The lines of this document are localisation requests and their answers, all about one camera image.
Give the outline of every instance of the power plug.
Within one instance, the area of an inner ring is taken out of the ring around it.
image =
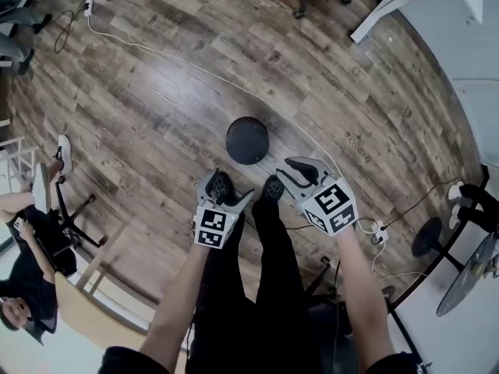
[[[382,244],[383,242],[388,241],[388,232],[386,229],[381,230],[383,228],[383,222],[377,221],[371,225],[371,229],[375,231],[374,236],[376,237],[377,243]]]
[[[85,16],[92,16],[92,8],[94,7],[94,0],[87,0],[85,2],[85,5],[87,7],[85,8],[85,11],[83,11],[83,13],[85,14]]]

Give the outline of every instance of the black round object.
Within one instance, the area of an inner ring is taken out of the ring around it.
[[[437,316],[442,317],[459,305],[483,276],[487,264],[496,249],[497,240],[488,235],[469,258],[465,268],[449,287],[437,308]]]
[[[439,217],[429,219],[418,231],[412,242],[412,254],[416,258],[425,256],[432,249],[439,250],[441,245],[438,241],[442,232],[442,220]]]
[[[238,164],[257,164],[267,155],[268,147],[267,129],[258,119],[239,118],[228,128],[227,152]]]

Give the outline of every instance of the white cable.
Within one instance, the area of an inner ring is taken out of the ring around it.
[[[376,254],[376,256],[375,256],[375,257],[374,257],[374,259],[373,259],[373,264],[371,265],[371,271],[373,271],[373,270],[374,270],[374,264],[375,264],[375,262],[376,262],[377,257],[378,257],[379,255],[381,255],[381,254],[384,252],[384,250],[385,250],[386,248],[387,248],[387,242],[384,242],[384,243],[383,243],[383,248],[382,248],[382,249],[381,249],[381,250],[380,250],[380,251]]]
[[[366,218],[360,218],[360,219],[357,219],[357,224],[359,225],[359,228],[360,230],[362,230],[364,233],[366,234],[369,234],[369,235],[373,235],[373,234],[376,234],[376,232],[378,231],[378,229],[380,228],[378,223],[376,221],[374,221],[373,223],[376,223],[376,230],[373,230],[373,231],[368,231],[366,230],[365,228],[362,227],[362,225],[360,224],[360,221],[362,220],[370,220],[370,219],[366,219]]]
[[[406,274],[419,274],[421,276],[424,276],[424,277],[428,277],[428,274],[425,274],[425,273],[421,273],[419,271],[406,271],[404,273],[399,273],[399,274],[390,274],[389,276],[385,276],[385,277],[382,277],[380,278],[379,281],[383,281],[387,278],[390,278],[390,277],[399,277],[399,276],[405,276]]]
[[[179,61],[182,61],[182,62],[185,62],[186,64],[188,65],[191,65],[192,67],[200,70],[201,72],[204,72],[208,75],[211,75],[219,80],[221,80],[222,82],[226,82],[234,87],[236,87],[237,89],[241,90],[241,91],[244,91],[245,93],[248,93],[250,96],[253,96],[255,98],[257,98],[258,100],[264,102],[266,105],[268,105],[270,108],[274,109],[275,111],[277,111],[274,107],[274,105],[270,102],[270,101],[267,101],[265,100],[264,98],[260,97],[259,95],[245,89],[244,87],[242,86],[238,86],[237,84],[231,82],[230,80],[227,80],[215,73],[212,73],[206,69],[203,69],[201,68],[200,66],[196,65],[196,64],[193,64],[191,61],[188,61],[184,58],[181,58],[179,57],[178,55],[173,55],[173,54],[169,54],[169,53],[165,53],[164,51],[159,51],[159,50],[156,50],[154,48],[150,48],[148,46],[145,46],[143,44],[138,44],[138,43],[130,43],[128,41],[124,41],[121,37],[118,37],[118,36],[115,36],[114,34],[106,34],[104,32],[98,32],[96,31],[91,25],[90,25],[90,17],[87,17],[88,18],[88,27],[90,28],[90,30],[92,32],[94,32],[95,34],[100,34],[101,36],[107,36],[107,37],[113,37],[119,41],[121,41],[123,44],[127,44],[129,46],[135,46],[135,47],[138,47],[138,48],[142,48],[142,49],[145,49],[145,50],[148,50],[148,51],[153,51],[155,53],[158,53],[159,55],[163,55],[164,57],[169,57],[169,58],[174,58],[174,59],[178,59]],[[294,123],[291,119],[289,119],[289,122],[292,123],[298,130],[300,130],[301,132],[303,132],[303,134],[305,134],[311,141],[313,141],[313,143],[318,146],[326,155],[327,157],[331,160],[331,162],[334,164],[334,167],[336,168],[336,170],[338,171],[338,174],[340,175],[340,177],[345,180],[345,183],[347,185],[347,187],[350,189],[350,186],[348,184],[348,182],[346,181],[345,179],[345,176],[343,176],[342,174],[342,171],[340,170],[338,164],[336,163],[336,161],[334,160],[334,158],[309,134],[307,133],[300,125],[297,125],[296,123]]]

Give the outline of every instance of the black pants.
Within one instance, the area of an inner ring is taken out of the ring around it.
[[[257,302],[246,298],[239,272],[241,215],[224,248],[208,256],[187,374],[320,372],[295,252],[277,203],[261,199],[253,217],[264,247]]]
[[[483,212],[481,210],[462,207],[459,210],[458,219],[461,221],[471,221],[479,225],[487,233],[497,233],[497,226],[499,225],[499,201],[476,185],[465,184],[459,190],[462,196],[480,204]]]

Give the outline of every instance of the floor plank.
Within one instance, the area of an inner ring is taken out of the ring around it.
[[[33,7],[57,13],[79,1],[34,0]],[[28,74],[9,76],[3,87],[11,131],[40,145],[43,161],[53,154],[59,133],[69,136],[76,164],[63,186],[69,205],[97,195],[85,216],[95,238],[112,234],[129,218],[126,241],[107,264],[152,301],[186,258],[193,184],[212,168],[227,171],[240,192],[259,191],[286,157],[319,157],[332,166],[319,143],[338,162],[360,214],[385,223],[435,182],[458,176],[480,181],[464,111],[407,23],[397,15],[384,18],[357,45],[348,33],[376,0],[349,6],[311,0],[307,17],[295,21],[297,2],[95,0],[94,29],[188,59],[253,95],[176,58],[93,34],[83,16],[58,55],[54,42],[67,17],[36,37],[20,32],[36,54]],[[260,119],[271,139],[267,157],[252,167],[236,164],[225,151],[227,129],[242,116]],[[375,268],[379,277],[428,265],[433,257],[412,258],[410,243],[430,217],[448,219],[447,189],[438,187],[389,229],[391,240]],[[289,227],[305,224],[289,196],[281,217]],[[357,233],[372,259],[378,247]],[[444,231],[443,242],[449,234]],[[327,236],[310,228],[290,235],[305,284],[319,273],[321,256],[336,262]],[[251,298],[261,253],[257,233],[246,225],[239,261]],[[402,276],[383,285],[394,285],[400,294],[412,281]]]

